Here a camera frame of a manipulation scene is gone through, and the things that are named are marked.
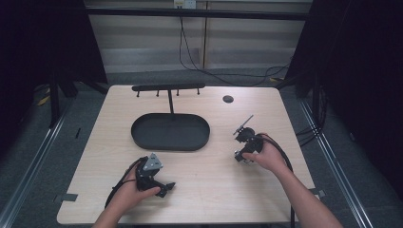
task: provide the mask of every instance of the wire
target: wire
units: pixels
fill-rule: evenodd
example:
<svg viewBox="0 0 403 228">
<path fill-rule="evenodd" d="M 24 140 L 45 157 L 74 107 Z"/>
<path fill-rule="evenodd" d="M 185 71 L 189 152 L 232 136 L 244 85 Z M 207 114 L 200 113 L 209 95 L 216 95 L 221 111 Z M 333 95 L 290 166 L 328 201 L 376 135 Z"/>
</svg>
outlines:
<svg viewBox="0 0 403 228">
<path fill-rule="evenodd" d="M 287 164 L 287 167 L 291 170 L 291 172 L 294 172 L 293 166 L 291 165 L 290 160 L 288 159 L 287 154 L 285 154 L 284 150 L 282 150 L 282 148 L 278 145 L 278 143 L 277 143 L 276 141 L 274 141 L 274 140 L 273 140 L 272 138 L 270 138 L 270 137 L 269 137 L 270 140 L 267 139 L 267 138 L 264 138 L 264 137 L 262 137 L 262 136 L 254 136 L 254 137 L 252 137 L 252 138 L 264 140 L 264 141 L 266 141 L 266 142 L 272 144 L 272 145 L 278 150 L 278 152 L 281 154 L 281 156 L 284 158 L 285 163 Z M 290 212 L 290 214 L 291 214 L 291 225 L 290 225 L 290 226 L 291 226 L 292 228 L 294 228 L 294 227 L 296 227 L 296 212 L 294 211 L 293 206 L 291 206 L 291 212 Z"/>
<path fill-rule="evenodd" d="M 191 56 L 191 54 L 190 54 L 189 45 L 188 45 L 188 43 L 187 43 L 186 34 L 185 34 L 184 28 L 183 28 L 183 19 L 182 19 L 182 17 L 180 17 L 180 21 L 181 21 L 181 41 L 180 41 L 180 47 L 179 47 L 179 59 L 180 59 L 181 65 L 182 65 L 184 68 L 188 69 L 188 70 L 198 71 L 198 72 L 200 72 L 200 73 L 209 75 L 209 76 L 214 77 L 214 78 L 220 80 L 221 82 L 226 83 L 226 84 L 229 84 L 229 85 L 231 85 L 231 86 L 258 86 L 258 85 L 260 85 L 260 84 L 263 84 L 263 83 L 266 81 L 266 79 L 267 79 L 268 77 L 273 76 L 273 75 L 276 75 L 276 74 L 282 72 L 285 68 L 288 68 L 288 66 L 290 65 L 290 64 L 287 64 L 287 65 L 285 65 L 285 66 L 272 66 L 272 67 L 269 67 L 269 68 L 267 68 L 267 70 L 266 70 L 266 72 L 264 73 L 264 75 L 235 74 L 235 73 L 216 73 L 216 74 L 213 74 L 213 73 L 208 72 L 208 71 L 206 71 L 206 70 L 199 69 L 199 68 L 195 65 L 195 63 L 194 63 L 194 61 L 193 61 L 193 58 L 192 58 L 192 56 Z M 186 49 L 187 49 L 187 54 L 188 54 L 188 56 L 189 56 L 189 59 L 190 59 L 190 62 L 191 62 L 191 64 L 192 64 L 193 68 L 190 68 L 190 67 L 186 66 L 186 65 L 183 63 L 183 61 L 182 61 L 182 43 L 183 43 L 183 41 L 185 42 Z M 277 70 L 277 71 L 274 72 L 274 73 L 268 74 L 268 72 L 269 72 L 271 69 L 274 69 L 274 68 L 279 68 L 279 70 Z M 234 84 L 234 83 L 231 83 L 231 82 L 229 82 L 229 81 L 226 81 L 226 80 L 222 79 L 222 78 L 219 77 L 219 76 L 245 76 L 245 77 L 261 78 L 261 80 L 258 81 L 258 82 L 256 82 L 256 83 L 253 83 L 253 84 L 251 84 L 251 85 L 238 85 L 238 84 Z"/>
<path fill-rule="evenodd" d="M 328 97 L 324 93 L 323 88 L 320 88 L 319 91 L 319 100 L 320 100 L 320 115 L 318 118 L 318 123 L 317 126 L 313 127 L 313 125 L 310 125 L 301 131 L 299 131 L 296 135 L 301 136 L 301 135 L 306 135 L 306 134 L 312 134 L 309 137 L 306 137 L 302 140 L 298 140 L 299 142 L 299 147 L 302 147 L 308 143 L 310 143 L 314 138 L 317 137 L 317 135 L 322 131 L 325 121 L 326 121 L 326 114 L 327 114 L 327 104 L 328 104 Z"/>
</svg>

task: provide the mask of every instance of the wooden table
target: wooden table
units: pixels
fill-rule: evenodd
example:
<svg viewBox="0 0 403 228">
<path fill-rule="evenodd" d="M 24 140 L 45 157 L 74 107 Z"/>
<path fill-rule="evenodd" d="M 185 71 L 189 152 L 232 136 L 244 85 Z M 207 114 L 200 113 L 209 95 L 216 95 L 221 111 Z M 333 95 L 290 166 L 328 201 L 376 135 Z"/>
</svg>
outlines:
<svg viewBox="0 0 403 228">
<path fill-rule="evenodd" d="M 146 113 L 169 112 L 166 91 L 141 92 L 130 85 L 113 86 L 105 99 L 68 193 L 57 216 L 62 224 L 90 224 L 103 211 L 111 188 L 138 158 L 156 152 L 163 169 L 155 176 L 162 183 L 176 182 L 165 198 L 142 201 L 120 223 L 194 224 L 267 223 L 290 220 L 290 203 L 277 178 L 255 163 L 238 163 L 234 152 L 244 143 L 233 133 L 246 126 L 267 132 L 287 153 L 297 177 L 314 184 L 278 91 L 274 88 L 205 87 L 173 91 L 176 113 L 199 115 L 210 125 L 205 147 L 193 152 L 146 151 L 133 142 L 130 128 Z M 223 97 L 234 98 L 231 104 Z"/>
</svg>

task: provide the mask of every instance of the hand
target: hand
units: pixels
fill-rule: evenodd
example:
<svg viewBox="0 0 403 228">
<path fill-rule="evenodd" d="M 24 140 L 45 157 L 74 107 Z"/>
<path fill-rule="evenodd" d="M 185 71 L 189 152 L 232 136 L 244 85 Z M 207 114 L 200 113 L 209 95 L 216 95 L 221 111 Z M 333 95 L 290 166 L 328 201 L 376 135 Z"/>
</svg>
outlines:
<svg viewBox="0 0 403 228">
<path fill-rule="evenodd" d="M 115 193 L 109 205 L 98 217 L 93 227 L 114 227 L 121 216 L 140 201 L 152 197 L 161 191 L 160 187 L 154 187 L 145 191 L 137 189 L 136 171 L 137 165 L 132 167 L 123 180 L 124 184 Z"/>
<path fill-rule="evenodd" d="M 161 191 L 160 187 L 154 187 L 145 191 L 137 189 L 135 165 L 123 180 L 124 184 L 115 193 L 107 207 L 120 208 L 124 213 L 130 208 L 136 206 L 140 201 L 152 197 Z"/>
<path fill-rule="evenodd" d="M 259 133 L 259 135 L 270 141 L 273 140 L 266 133 Z M 261 167 L 272 172 L 279 168 L 287 167 L 284 158 L 279 151 L 267 141 L 263 141 L 263 148 L 260 153 L 243 153 L 242 156 L 247 160 L 258 163 Z"/>
</svg>

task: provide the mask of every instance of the finger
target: finger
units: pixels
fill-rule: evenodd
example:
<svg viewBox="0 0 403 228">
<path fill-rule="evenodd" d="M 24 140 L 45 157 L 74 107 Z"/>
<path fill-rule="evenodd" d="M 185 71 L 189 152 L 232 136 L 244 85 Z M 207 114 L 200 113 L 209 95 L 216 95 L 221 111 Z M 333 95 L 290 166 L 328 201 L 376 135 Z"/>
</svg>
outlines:
<svg viewBox="0 0 403 228">
<path fill-rule="evenodd" d="M 132 166 L 131 168 L 128 167 L 128 169 L 126 169 L 126 176 L 125 176 L 125 181 L 127 180 L 131 180 L 131 179 L 135 179 L 136 178 L 136 169 L 137 169 L 138 164 L 135 164 L 134 166 Z"/>
<path fill-rule="evenodd" d="M 242 154 L 244 159 L 250 160 L 250 161 L 255 161 L 257 154 L 252 154 L 252 153 L 243 153 Z"/>
<path fill-rule="evenodd" d="M 150 189 L 147 189 L 147 190 L 141 192 L 141 194 L 142 194 L 142 197 L 145 199 L 145 198 L 155 196 L 160 191 L 161 191 L 160 187 L 153 187 L 153 188 L 150 188 Z"/>
</svg>

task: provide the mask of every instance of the black curtain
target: black curtain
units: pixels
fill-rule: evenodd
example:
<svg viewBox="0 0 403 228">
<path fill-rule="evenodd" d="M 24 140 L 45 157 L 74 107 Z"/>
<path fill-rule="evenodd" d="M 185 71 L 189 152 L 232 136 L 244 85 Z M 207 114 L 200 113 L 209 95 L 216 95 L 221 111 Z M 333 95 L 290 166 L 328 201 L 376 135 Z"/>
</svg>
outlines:
<svg viewBox="0 0 403 228">
<path fill-rule="evenodd" d="M 89 18 L 38 7 L 84 8 L 83 0 L 0 1 L 0 149 L 4 155 L 32 103 L 34 88 L 56 80 L 67 95 L 73 81 L 107 83 Z"/>
<path fill-rule="evenodd" d="M 329 21 L 305 24 L 288 77 L 315 74 L 330 104 L 368 158 L 403 199 L 403 2 L 314 1 L 311 13 Z"/>
</svg>

